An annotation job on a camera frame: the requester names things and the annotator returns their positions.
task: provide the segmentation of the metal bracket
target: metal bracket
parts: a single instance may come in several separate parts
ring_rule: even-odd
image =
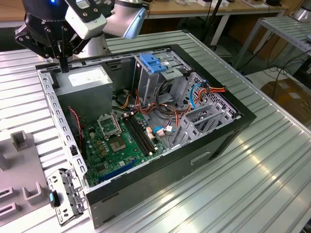
[[[61,226],[80,217],[87,208],[81,184],[74,170],[60,169],[47,177],[49,189],[56,193],[60,206],[56,207],[56,216]]]
[[[76,0],[65,0],[68,6],[70,6],[79,18],[83,22],[90,22],[101,16],[111,16],[111,10],[114,8],[114,1],[101,1],[96,4],[94,0],[83,0],[76,2]]]

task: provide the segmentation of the white label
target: white label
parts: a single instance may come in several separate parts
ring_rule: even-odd
[[[171,132],[171,131],[172,131],[172,129],[173,129],[173,127],[172,127],[172,126],[170,126],[170,125],[168,125],[168,126],[166,127],[166,131]]]
[[[300,99],[301,98],[300,95],[298,95],[296,92],[292,92],[292,93],[289,93],[289,94],[291,95],[291,97],[293,99]]]
[[[279,83],[279,85],[280,85],[283,89],[288,89],[288,88],[290,88],[290,86],[288,86],[286,83]]]
[[[97,81],[105,81],[105,83],[108,83],[108,76],[105,75],[100,69],[70,74],[68,78],[72,86],[79,86]]]
[[[89,4],[85,0],[79,1],[76,4],[78,5],[80,9],[85,9],[89,7]]]

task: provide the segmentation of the removed side panel bracket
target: removed side panel bracket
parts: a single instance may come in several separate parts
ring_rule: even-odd
[[[53,198],[50,202],[56,207],[56,216],[59,225],[64,226],[75,218],[80,217],[87,208],[86,200],[73,170],[60,169],[47,177],[49,189]]]

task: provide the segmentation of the metal table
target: metal table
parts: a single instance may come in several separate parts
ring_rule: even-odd
[[[256,51],[258,51],[263,46],[264,42],[272,33],[278,35],[284,40],[287,40],[290,44],[293,45],[293,48],[296,47],[303,52],[311,50],[311,42],[306,40],[307,35],[311,34],[311,23],[301,23],[291,17],[260,18],[254,26],[253,30],[251,31],[246,42],[244,43],[234,64],[235,68],[237,68],[240,64],[241,59],[248,50],[261,26],[265,27],[268,31],[263,36],[254,53],[256,53]]]
[[[257,118],[217,159],[97,230],[87,212],[59,227],[44,206],[0,232],[299,232],[311,217],[311,132],[189,33],[110,39],[113,52],[179,44]],[[32,132],[45,175],[67,167],[29,50],[0,53],[0,140]]]

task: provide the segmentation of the blue tab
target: blue tab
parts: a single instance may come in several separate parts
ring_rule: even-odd
[[[54,200],[53,193],[50,193],[50,202]]]
[[[167,70],[167,67],[163,66],[159,59],[157,59],[152,54],[141,54],[140,58],[142,62],[150,69],[150,71],[154,73],[159,73]]]

